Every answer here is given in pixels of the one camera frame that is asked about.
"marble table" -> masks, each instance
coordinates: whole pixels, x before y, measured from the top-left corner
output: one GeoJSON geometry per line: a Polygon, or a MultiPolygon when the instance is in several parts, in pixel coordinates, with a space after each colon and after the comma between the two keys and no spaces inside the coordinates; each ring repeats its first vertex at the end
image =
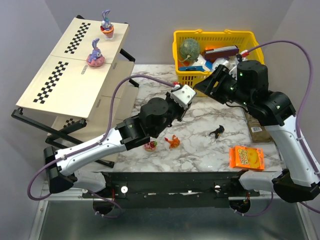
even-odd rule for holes
{"type": "MultiPolygon", "coordinates": [[[[135,65],[132,74],[144,74],[168,82],[177,80],[174,65],[135,65]]],[[[140,84],[132,115],[154,97],[165,97],[169,89],[165,85],[148,79],[135,78],[140,84]]],[[[119,155],[113,169],[97,163],[85,168],[90,171],[113,172],[223,172],[239,171],[229,167],[229,148],[248,146],[262,148],[265,155],[265,171],[281,170],[281,161],[273,142],[253,143],[249,134],[243,110],[230,108],[208,97],[196,97],[182,122],[174,121],[158,137],[156,151],[147,152],[138,147],[119,155]],[[219,125],[225,132],[215,140],[208,136],[219,125]],[[175,134],[181,145],[169,149],[164,137],[175,134]]]]}

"orange snack bag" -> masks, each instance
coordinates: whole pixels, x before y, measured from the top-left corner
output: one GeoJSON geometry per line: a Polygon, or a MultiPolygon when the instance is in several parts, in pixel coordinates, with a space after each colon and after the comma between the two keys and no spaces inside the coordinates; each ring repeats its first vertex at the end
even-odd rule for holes
{"type": "Polygon", "coordinates": [[[265,169],[264,151],[261,148],[235,146],[229,149],[230,168],[243,168],[256,171],[265,169]]]}

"black and white checkered pattern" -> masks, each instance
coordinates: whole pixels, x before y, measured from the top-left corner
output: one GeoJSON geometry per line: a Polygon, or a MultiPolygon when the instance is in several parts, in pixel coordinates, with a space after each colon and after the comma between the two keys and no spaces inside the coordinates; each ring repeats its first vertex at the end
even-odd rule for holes
{"type": "Polygon", "coordinates": [[[45,103],[45,99],[49,97],[49,93],[52,92],[53,87],[56,86],[57,82],[59,81],[59,77],[62,76],[63,71],[66,70],[65,66],[67,66],[68,62],[58,62],[58,66],[54,68],[54,71],[51,73],[51,76],[48,78],[50,81],[45,83],[45,87],[41,88],[41,92],[37,94],[38,98],[33,100],[34,103],[40,102],[40,104],[45,103]]]}
{"type": "Polygon", "coordinates": [[[65,121],[65,125],[63,125],[63,128],[66,128],[68,126],[70,126],[71,124],[74,124],[76,121],[74,121],[73,118],[68,119],[67,121],[65,121]]]}
{"type": "Polygon", "coordinates": [[[80,42],[82,41],[82,38],[87,33],[86,30],[89,29],[89,26],[91,23],[81,23],[81,26],[78,31],[76,31],[76,34],[74,35],[74,38],[72,38],[72,41],[69,43],[69,46],[67,47],[67,50],[64,51],[64,53],[68,54],[74,54],[75,50],[77,49],[77,46],[79,46],[80,42]]]}

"cardboard box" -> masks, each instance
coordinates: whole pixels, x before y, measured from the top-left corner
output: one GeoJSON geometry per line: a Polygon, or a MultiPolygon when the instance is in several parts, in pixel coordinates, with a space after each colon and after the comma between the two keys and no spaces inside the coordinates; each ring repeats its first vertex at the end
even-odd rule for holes
{"type": "Polygon", "coordinates": [[[249,132],[254,143],[268,143],[272,142],[273,139],[267,132],[264,126],[261,126],[259,121],[248,113],[244,114],[246,124],[249,128],[249,132]]]}

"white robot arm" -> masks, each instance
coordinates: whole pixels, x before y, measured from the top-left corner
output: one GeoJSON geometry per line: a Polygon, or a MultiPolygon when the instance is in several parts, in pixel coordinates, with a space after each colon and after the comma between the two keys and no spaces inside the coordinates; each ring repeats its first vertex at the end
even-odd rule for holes
{"type": "Polygon", "coordinates": [[[98,136],[82,144],[55,151],[44,150],[45,163],[60,159],[46,170],[50,193],[60,193],[71,187],[99,192],[106,187],[100,172],[81,169],[105,156],[128,151],[157,138],[174,120],[182,121],[196,92],[188,85],[176,84],[166,93],[166,99],[152,98],[136,116],[125,119],[112,128],[107,137],[98,136]]]}
{"type": "MultiPolygon", "coordinates": [[[[303,139],[298,138],[296,133],[296,111],[290,99],[282,92],[268,90],[265,65],[255,60],[240,62],[235,80],[228,68],[221,64],[194,88],[222,104],[236,102],[247,107],[249,114],[271,134],[283,155],[287,169],[278,172],[246,171],[238,179],[239,188],[276,192],[290,203],[312,200],[320,193],[320,177],[314,170],[314,166],[320,169],[320,165],[313,154],[309,159],[302,148],[300,141],[303,139]]],[[[105,176],[82,170],[81,167],[148,143],[150,137],[157,138],[166,127],[171,126],[173,120],[182,120],[195,95],[196,92],[189,86],[176,85],[167,92],[165,100],[152,98],[141,107],[138,115],[118,124],[107,137],[102,135],[58,151],[52,147],[46,148],[46,163],[60,159],[54,167],[47,169],[50,192],[60,193],[71,187],[96,193],[102,191],[108,184],[105,176]]]]}

